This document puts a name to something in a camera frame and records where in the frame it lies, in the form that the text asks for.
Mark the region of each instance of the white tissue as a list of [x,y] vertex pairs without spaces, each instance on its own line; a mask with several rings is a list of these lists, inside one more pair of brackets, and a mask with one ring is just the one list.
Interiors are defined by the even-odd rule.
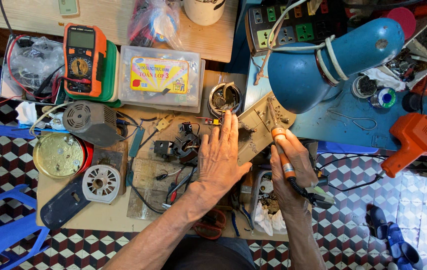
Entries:
[[37,120],[35,103],[23,101],[15,108],[15,110],[18,113],[17,120],[19,124],[33,125]]
[[406,83],[383,73],[378,68],[367,69],[362,74],[367,75],[370,80],[376,80],[379,86],[393,88],[396,92],[405,90]]
[[273,236],[273,230],[282,232],[287,228],[280,210],[278,210],[275,215],[271,215],[267,209],[262,208],[260,202],[258,202],[255,210],[255,222],[260,225],[269,236]]

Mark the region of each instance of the wooden table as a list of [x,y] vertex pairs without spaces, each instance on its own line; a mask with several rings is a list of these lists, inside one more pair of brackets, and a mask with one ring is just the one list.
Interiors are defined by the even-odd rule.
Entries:
[[[239,87],[242,91],[245,89],[246,76],[243,74],[231,74],[231,73],[222,73],[206,70],[203,81],[204,92],[202,95],[203,104],[205,104],[208,97],[207,92],[213,88],[217,83],[227,81],[234,81],[235,85]],[[207,106],[202,106],[202,111],[200,115],[209,116]],[[167,114],[171,114],[170,111],[156,110],[150,107],[139,107],[132,105],[125,105],[118,109],[128,115],[133,116],[134,118],[151,118],[154,116],[164,117]],[[153,137],[154,140],[172,140],[175,136],[179,136],[178,127],[180,123],[185,121],[191,121],[193,123],[201,123],[201,119],[197,119],[194,116],[198,114],[192,114],[187,112],[176,112],[177,115],[174,122],[166,128],[163,132]],[[149,127],[149,123],[144,123],[143,125],[146,128],[144,139],[146,139],[150,133],[153,131],[152,127]],[[209,126],[201,125],[200,134],[205,134],[210,132]],[[132,137],[129,138],[129,145],[132,144]],[[150,159],[153,161],[164,161],[164,159],[157,154],[154,154],[149,147],[153,147],[151,142],[147,143],[142,147],[138,154],[137,158]],[[47,203],[55,194],[62,190],[66,184],[69,182],[69,179],[63,180],[52,180],[42,174],[39,174],[38,186],[37,186],[37,209],[41,209],[45,203]],[[127,209],[131,188],[128,187],[126,193],[123,195],[118,195],[112,204],[107,205],[103,203],[92,202],[82,209],[77,215],[70,219],[63,227],[68,229],[89,229],[89,230],[102,230],[102,231],[116,231],[116,232],[139,232],[143,230],[146,226],[151,223],[151,220],[140,219],[140,218],[129,218],[127,217]],[[246,201],[246,207],[250,209],[249,205],[250,199]],[[223,230],[222,236],[225,237],[235,237],[235,232],[231,223],[231,215],[227,214],[227,228]],[[40,211],[37,211],[36,222],[38,225],[42,226],[42,221],[40,219]],[[268,236],[264,232],[259,232],[255,230],[254,232],[245,231],[243,228],[247,228],[246,218],[240,216],[236,219],[237,227],[239,228],[241,238],[245,239],[266,239],[274,241],[288,241],[286,234],[274,234],[273,236]]]
[[[108,40],[126,45],[126,27],[134,0],[79,0],[80,14],[62,17],[57,0],[4,0],[13,29],[63,36],[64,25],[75,23],[98,26]],[[203,59],[230,62],[238,0],[227,0],[219,21],[200,26],[180,12],[180,40],[186,51],[198,52]],[[0,11],[0,28],[6,24]]]

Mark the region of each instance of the hand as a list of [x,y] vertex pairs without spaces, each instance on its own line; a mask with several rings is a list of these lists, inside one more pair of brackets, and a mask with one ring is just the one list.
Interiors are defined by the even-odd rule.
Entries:
[[223,116],[222,135],[218,127],[202,138],[198,155],[199,178],[216,204],[240,178],[250,170],[252,163],[237,165],[238,118],[227,110]]
[[[308,150],[300,143],[297,137],[288,129],[285,131],[286,139],[278,140],[278,144],[288,157],[295,169],[297,184],[300,187],[314,187],[318,178],[312,169]],[[285,179],[282,163],[275,145],[271,147],[272,182],[273,191],[277,196],[282,212],[305,212],[307,202],[298,194]]]

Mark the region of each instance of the person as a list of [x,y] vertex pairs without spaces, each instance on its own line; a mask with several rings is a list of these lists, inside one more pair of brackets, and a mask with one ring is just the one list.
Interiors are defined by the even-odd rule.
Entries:
[[[237,165],[238,119],[229,110],[222,132],[214,127],[203,135],[198,155],[198,180],[166,212],[142,230],[117,252],[102,268],[119,269],[255,269],[244,239],[221,237],[216,241],[184,237],[193,223],[246,174],[251,163]],[[308,150],[289,130],[279,140],[295,168],[297,182],[306,187],[318,180],[308,159]],[[326,269],[313,236],[312,216],[307,202],[285,180],[278,151],[271,147],[272,182],[287,227],[290,259],[294,269]]]

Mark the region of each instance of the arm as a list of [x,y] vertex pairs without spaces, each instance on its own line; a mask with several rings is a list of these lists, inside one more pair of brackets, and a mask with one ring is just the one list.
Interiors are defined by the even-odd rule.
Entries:
[[113,256],[102,269],[160,269],[193,223],[203,217],[246,174],[239,167],[238,119],[229,110],[219,128],[204,135],[198,155],[199,178],[174,205]]
[[[297,175],[301,187],[316,185],[317,176],[308,159],[308,150],[290,130],[286,130],[287,139],[279,140]],[[285,180],[277,148],[271,149],[273,190],[282,210],[282,217],[290,242],[290,259],[294,269],[327,269],[318,244],[313,237],[312,215],[307,210],[307,202],[294,191]]]

